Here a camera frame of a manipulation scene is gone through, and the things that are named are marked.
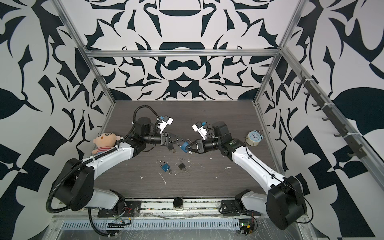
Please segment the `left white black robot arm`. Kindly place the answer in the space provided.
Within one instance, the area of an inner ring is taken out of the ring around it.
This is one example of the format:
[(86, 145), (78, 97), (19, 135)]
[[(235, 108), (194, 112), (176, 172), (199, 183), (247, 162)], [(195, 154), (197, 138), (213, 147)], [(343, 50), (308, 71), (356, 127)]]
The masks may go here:
[(98, 136), (94, 140), (97, 149), (89, 158), (66, 162), (48, 195), (47, 212), (99, 208), (123, 215), (125, 198), (116, 191), (95, 188), (94, 181), (109, 169), (144, 152), (147, 144), (167, 147), (170, 151), (175, 145), (183, 144), (183, 138), (165, 132), (172, 122), (168, 116), (159, 117), (155, 124), (142, 117), (133, 121), (133, 127), (123, 138), (113, 133)]

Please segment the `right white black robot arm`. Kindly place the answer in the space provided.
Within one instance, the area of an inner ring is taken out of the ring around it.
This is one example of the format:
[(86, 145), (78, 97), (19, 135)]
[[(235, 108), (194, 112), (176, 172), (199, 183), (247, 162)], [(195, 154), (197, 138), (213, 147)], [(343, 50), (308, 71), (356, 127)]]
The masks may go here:
[(266, 165), (244, 141), (232, 137), (224, 122), (214, 123), (211, 130), (205, 122), (197, 122), (192, 128), (201, 138), (189, 144), (189, 151), (203, 154), (219, 150), (223, 156), (243, 168), (266, 193), (265, 197), (259, 197), (252, 191), (241, 194), (240, 203), (247, 211), (267, 215), (280, 230), (285, 230), (307, 213), (300, 182)]

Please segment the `front black padlock with key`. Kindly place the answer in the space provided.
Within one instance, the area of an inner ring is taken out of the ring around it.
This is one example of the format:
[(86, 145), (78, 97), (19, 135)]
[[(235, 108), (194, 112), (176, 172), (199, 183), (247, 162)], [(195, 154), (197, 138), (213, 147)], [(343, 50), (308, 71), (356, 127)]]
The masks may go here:
[(178, 167), (181, 171), (184, 171), (184, 172), (189, 171), (187, 166), (185, 165), (185, 160), (183, 158), (180, 159), (180, 163), (179, 163)]

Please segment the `front blue padlock with key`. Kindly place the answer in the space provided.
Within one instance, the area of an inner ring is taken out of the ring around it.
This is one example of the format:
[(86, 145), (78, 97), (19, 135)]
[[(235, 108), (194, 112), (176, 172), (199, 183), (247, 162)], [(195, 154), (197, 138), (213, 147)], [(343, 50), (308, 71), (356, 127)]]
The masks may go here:
[(161, 169), (162, 169), (165, 173), (172, 174), (172, 169), (171, 169), (171, 167), (169, 166), (169, 164), (167, 164), (167, 163), (164, 162), (164, 161), (159, 161), (159, 165), (160, 165)]

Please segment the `small black padlock back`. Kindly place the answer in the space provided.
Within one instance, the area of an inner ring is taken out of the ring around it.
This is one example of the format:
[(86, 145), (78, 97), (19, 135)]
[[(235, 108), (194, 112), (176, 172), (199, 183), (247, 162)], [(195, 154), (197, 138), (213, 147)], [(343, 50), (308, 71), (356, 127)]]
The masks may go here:
[(175, 152), (176, 152), (174, 145), (168, 145), (167, 148), (168, 148), (168, 150), (171, 151), (172, 153), (175, 153)]

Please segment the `black round knob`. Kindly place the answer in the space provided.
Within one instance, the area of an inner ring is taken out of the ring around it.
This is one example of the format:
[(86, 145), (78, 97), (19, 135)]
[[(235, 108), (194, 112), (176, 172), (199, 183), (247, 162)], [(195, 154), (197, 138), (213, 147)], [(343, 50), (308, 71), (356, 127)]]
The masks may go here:
[(173, 206), (176, 211), (182, 211), (184, 207), (184, 200), (180, 197), (174, 198)]

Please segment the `small blue alarm clock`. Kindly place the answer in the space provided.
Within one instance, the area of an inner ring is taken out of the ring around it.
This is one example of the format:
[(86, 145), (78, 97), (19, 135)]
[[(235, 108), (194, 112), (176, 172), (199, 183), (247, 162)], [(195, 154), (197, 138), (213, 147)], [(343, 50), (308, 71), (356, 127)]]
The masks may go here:
[(263, 135), (256, 130), (250, 131), (245, 138), (246, 143), (252, 147), (259, 145), (263, 139)]

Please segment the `plush doll striped shirt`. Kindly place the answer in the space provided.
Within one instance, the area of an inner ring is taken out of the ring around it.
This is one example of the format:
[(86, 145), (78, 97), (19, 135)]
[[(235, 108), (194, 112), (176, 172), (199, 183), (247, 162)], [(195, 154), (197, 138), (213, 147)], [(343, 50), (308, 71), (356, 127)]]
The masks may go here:
[(103, 133), (93, 140), (96, 145), (96, 149), (92, 151), (92, 155), (96, 156), (101, 153), (109, 151), (116, 145), (117, 141), (120, 141), (121, 137), (114, 133)]

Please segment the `green circuit board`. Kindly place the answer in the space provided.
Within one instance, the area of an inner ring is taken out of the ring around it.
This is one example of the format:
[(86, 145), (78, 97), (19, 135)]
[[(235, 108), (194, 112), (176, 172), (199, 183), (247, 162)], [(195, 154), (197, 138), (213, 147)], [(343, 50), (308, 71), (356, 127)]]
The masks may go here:
[(252, 234), (258, 228), (258, 223), (255, 219), (239, 220), (240, 234), (249, 235)]

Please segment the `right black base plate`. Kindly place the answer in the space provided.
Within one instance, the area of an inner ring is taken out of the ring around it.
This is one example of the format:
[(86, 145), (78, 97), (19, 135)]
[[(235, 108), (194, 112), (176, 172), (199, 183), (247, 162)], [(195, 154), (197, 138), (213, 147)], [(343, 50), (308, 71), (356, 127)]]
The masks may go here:
[(249, 192), (251, 192), (251, 190), (242, 191), (235, 196), (234, 200), (222, 200), (221, 206), (219, 207), (219, 213), (224, 217), (251, 216), (252, 214), (257, 217), (261, 216), (261, 213), (257, 211), (249, 211), (244, 207), (241, 197)]

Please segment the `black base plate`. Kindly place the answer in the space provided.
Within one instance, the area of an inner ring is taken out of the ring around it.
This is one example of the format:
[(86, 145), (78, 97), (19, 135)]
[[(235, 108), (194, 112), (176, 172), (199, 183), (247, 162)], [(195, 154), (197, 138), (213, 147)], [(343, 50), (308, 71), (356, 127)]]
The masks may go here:
[(251, 190), (242, 191), (235, 196), (234, 200), (222, 200), (221, 206), (219, 207), (219, 213), (224, 217), (251, 216), (252, 214), (257, 217), (261, 216), (261, 213), (257, 211), (249, 211), (244, 207), (241, 197), (249, 192), (251, 192)]
[(116, 207), (111, 210), (100, 209), (98, 212), (99, 218), (112, 218), (119, 215), (122, 218), (136, 217), (141, 212), (141, 201), (120, 201)]

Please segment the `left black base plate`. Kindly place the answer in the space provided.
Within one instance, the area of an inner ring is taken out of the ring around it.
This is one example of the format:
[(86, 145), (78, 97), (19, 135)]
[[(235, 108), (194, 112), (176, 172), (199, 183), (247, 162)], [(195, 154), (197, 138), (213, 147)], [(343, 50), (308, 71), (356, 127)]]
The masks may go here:
[(141, 212), (141, 201), (120, 201), (116, 207), (111, 210), (100, 209), (98, 212), (99, 218), (112, 218), (119, 215), (122, 218), (136, 217)]

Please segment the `wall hook rail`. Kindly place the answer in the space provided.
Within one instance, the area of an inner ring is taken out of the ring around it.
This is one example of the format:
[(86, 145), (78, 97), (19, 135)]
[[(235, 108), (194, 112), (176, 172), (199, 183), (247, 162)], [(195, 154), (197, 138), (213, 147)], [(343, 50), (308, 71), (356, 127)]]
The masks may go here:
[(348, 155), (359, 159), (366, 157), (367, 153), (361, 135), (349, 124), (336, 104), (330, 100), (317, 82), (314, 79), (302, 77), (298, 84), (306, 88), (305, 95), (310, 95), (315, 100), (316, 103), (313, 104), (313, 107), (320, 108), (324, 112), (326, 117), (323, 118), (323, 121), (330, 121), (335, 127), (337, 133), (334, 134), (334, 137), (343, 138), (351, 148), (353, 153)]

